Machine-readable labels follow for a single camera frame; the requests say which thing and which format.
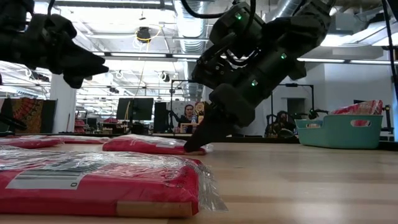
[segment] woman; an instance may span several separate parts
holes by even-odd
[[[180,119],[178,119],[178,128],[181,128],[181,124],[191,123],[193,117],[193,106],[187,105],[184,108],[184,115],[181,115]],[[187,127],[186,133],[192,133],[192,125]]]
[[[296,125],[289,121],[289,114],[286,111],[280,111],[277,114],[276,121],[269,125],[266,129],[266,137],[277,138],[281,130],[287,129],[294,133]]]

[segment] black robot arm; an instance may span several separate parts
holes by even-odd
[[[0,0],[0,60],[63,74],[72,88],[80,88],[84,78],[109,70],[103,65],[105,59],[72,41],[77,31],[68,19],[34,14],[33,8],[34,0]],[[26,22],[27,12],[32,14],[30,22]]]
[[[254,121],[254,110],[268,98],[287,76],[296,80],[307,75],[297,59],[318,47],[330,26],[334,1],[307,1],[293,17],[265,23],[257,15],[249,22],[245,3],[235,4],[214,24],[210,40],[214,44],[198,59],[192,78],[212,89],[211,105],[186,151],[223,138],[234,126],[245,127]],[[246,35],[239,35],[246,30]],[[247,58],[241,63],[231,62]]]

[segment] plastic-wrapped red bag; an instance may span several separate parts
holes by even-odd
[[[65,144],[104,144],[110,140],[110,138],[100,137],[89,137],[89,136],[48,136],[48,138],[60,139]]]
[[[63,142],[59,139],[46,139],[45,136],[12,136],[0,138],[0,146],[15,146],[24,149],[38,149],[56,146]]]
[[[354,105],[346,106],[330,112],[329,114],[351,114],[351,115],[380,115],[383,109],[383,101],[371,100]],[[357,120],[354,126],[367,126],[369,121]]]
[[[129,134],[111,139],[103,145],[103,150],[183,155],[185,142],[179,139]],[[212,147],[212,145],[203,146],[200,149],[201,154],[205,155],[212,150]]]
[[[190,217],[226,210],[213,184],[181,157],[0,146],[0,213]]]

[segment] wooden tabletop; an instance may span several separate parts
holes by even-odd
[[[100,151],[63,145],[53,150]],[[2,224],[390,224],[398,223],[398,154],[296,144],[215,144],[211,166],[229,212],[190,219],[0,215]]]

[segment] bottle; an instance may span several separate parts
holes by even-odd
[[[192,124],[196,124],[196,122],[197,122],[197,116],[196,116],[196,115],[193,115],[193,116],[192,116],[191,123],[192,123]]]

